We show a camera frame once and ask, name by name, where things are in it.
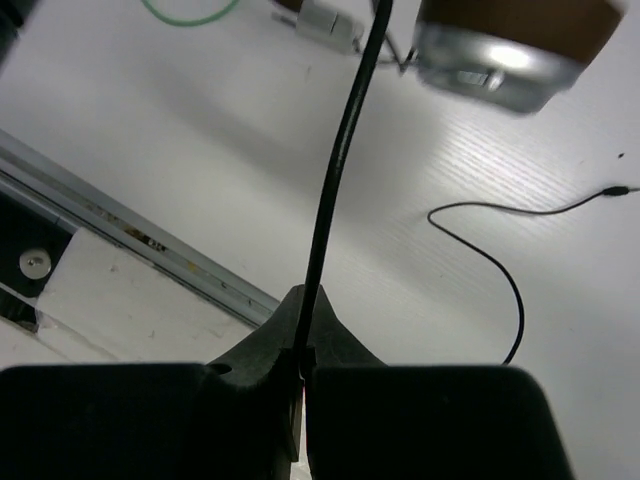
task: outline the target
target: black cable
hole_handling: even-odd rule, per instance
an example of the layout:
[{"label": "black cable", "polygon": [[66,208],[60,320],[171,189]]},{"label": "black cable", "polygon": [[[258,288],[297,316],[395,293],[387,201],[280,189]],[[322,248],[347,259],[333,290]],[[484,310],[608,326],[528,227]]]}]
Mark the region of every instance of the black cable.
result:
[{"label": "black cable", "polygon": [[580,200],[579,202],[573,203],[566,207],[557,208],[555,210],[530,210],[525,208],[509,207],[506,205],[499,205],[497,203],[489,203],[489,202],[457,202],[457,203],[451,203],[449,205],[443,205],[441,207],[434,208],[427,214],[427,220],[431,225],[436,227],[441,232],[447,234],[449,237],[453,238],[454,240],[457,240],[464,246],[470,248],[471,250],[478,253],[479,255],[482,255],[487,260],[489,260],[498,268],[498,270],[502,272],[502,274],[505,276],[505,278],[509,282],[511,289],[513,290],[513,295],[516,298],[516,304],[518,306],[518,332],[516,334],[516,338],[513,342],[513,346],[511,347],[511,350],[507,354],[507,357],[505,358],[504,362],[502,362],[503,365],[508,365],[509,363],[511,363],[511,360],[513,360],[513,357],[516,355],[518,348],[522,343],[522,338],[524,336],[524,303],[522,301],[522,296],[520,295],[520,290],[518,289],[518,285],[516,284],[516,281],[513,279],[513,277],[507,270],[507,268],[502,263],[500,263],[500,261],[498,261],[495,257],[492,257],[491,255],[489,255],[487,252],[477,247],[473,243],[469,242],[468,240],[465,240],[459,235],[453,233],[451,230],[448,230],[447,228],[437,223],[433,219],[433,215],[435,215],[438,212],[443,212],[445,210],[450,210],[452,208],[458,208],[458,207],[484,207],[484,208],[491,208],[493,210],[499,210],[501,212],[506,212],[506,213],[548,217],[551,215],[560,215],[562,213],[570,212],[571,210],[575,210],[578,207],[586,205],[587,203],[599,197],[621,197],[624,195],[628,195],[629,193],[634,193],[638,191],[640,191],[639,188],[631,188],[631,187],[626,187],[624,185],[616,185],[613,187],[605,188],[604,190],[598,193],[595,193],[585,198],[584,200]]},{"label": "black cable", "polygon": [[342,178],[342,172],[347,154],[349,153],[353,133],[358,123],[358,117],[360,116],[360,111],[362,110],[362,105],[367,95],[369,84],[371,83],[371,77],[376,69],[382,42],[384,42],[384,35],[387,31],[389,18],[391,17],[392,7],[393,0],[381,0],[378,5],[373,26],[371,27],[371,33],[369,34],[369,40],[362,54],[360,67],[353,81],[351,93],[349,94],[342,121],[340,122],[322,187],[316,225],[311,242],[307,277],[304,283],[302,305],[300,306],[298,326],[293,340],[294,362],[301,376],[302,359],[304,358],[304,353],[307,348],[313,310],[315,308],[316,298],[318,297],[318,290],[320,289],[320,280],[322,278],[322,269],[327,253],[331,221],[333,220],[333,211],[338,197],[340,179]]},{"label": "black cable", "polygon": [[[371,3],[371,9],[375,13],[380,1],[371,0],[370,3]],[[404,60],[402,60],[402,58],[400,57],[400,49],[398,48],[398,45],[396,44],[395,40],[393,39],[393,37],[389,32],[385,34],[384,42],[387,45],[387,48],[389,48],[389,51],[391,52],[391,59],[386,61],[385,63],[380,63],[379,61],[378,64],[379,65],[389,65],[389,64],[396,65],[398,67],[398,71],[400,72],[400,75],[403,75],[412,65],[413,56],[415,55],[415,48],[411,48],[411,50],[409,50],[409,54],[405,57]]]}]

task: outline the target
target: white panel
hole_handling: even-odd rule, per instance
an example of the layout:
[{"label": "white panel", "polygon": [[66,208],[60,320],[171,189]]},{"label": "white panel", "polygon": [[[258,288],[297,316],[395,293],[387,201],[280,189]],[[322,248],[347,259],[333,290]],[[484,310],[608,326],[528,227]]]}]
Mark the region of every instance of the white panel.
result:
[{"label": "white panel", "polygon": [[0,318],[0,370],[12,365],[67,363],[68,357],[39,342],[35,335]]},{"label": "white panel", "polygon": [[250,332],[238,320],[87,230],[38,298],[38,337],[82,361],[210,362]]},{"label": "white panel", "polygon": [[[340,2],[363,19],[367,3]],[[405,47],[417,4],[396,2]],[[425,225],[428,208],[476,198],[549,207],[614,181],[640,184],[639,25],[633,2],[575,89],[532,118],[377,75],[324,283],[381,358],[496,362],[515,334],[504,279]],[[160,24],[137,1],[50,1],[0,77],[0,128],[282,297],[304,278],[355,69],[274,26],[266,0],[193,30]],[[447,214],[518,279],[528,330],[517,363],[547,389],[587,480],[640,477],[639,204],[602,200],[549,219]],[[88,325],[101,342],[131,335],[119,355],[135,356],[137,342],[155,352],[150,331],[123,318],[113,324],[122,334]]]}]

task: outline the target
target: white table surface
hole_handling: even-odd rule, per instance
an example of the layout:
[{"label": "white table surface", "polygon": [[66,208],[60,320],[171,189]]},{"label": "white table surface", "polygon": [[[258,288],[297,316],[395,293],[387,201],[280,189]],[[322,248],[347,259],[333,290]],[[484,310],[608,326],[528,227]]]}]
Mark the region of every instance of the white table surface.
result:
[{"label": "white table surface", "polygon": [[[215,2],[194,3],[174,12]],[[396,2],[405,48],[418,3]],[[369,22],[366,0],[341,4]],[[135,0],[45,0],[0,76],[0,129],[281,298],[304,280],[357,62],[270,11],[243,0],[219,23],[175,29]],[[504,357],[517,323],[508,285],[424,213],[467,199],[552,207],[640,184],[639,26],[632,8],[578,85],[531,118],[376,75],[323,281],[373,352],[390,363]],[[640,478],[639,209],[640,195],[548,219],[442,217],[516,277],[527,331],[515,363],[547,390],[581,479]]]}]

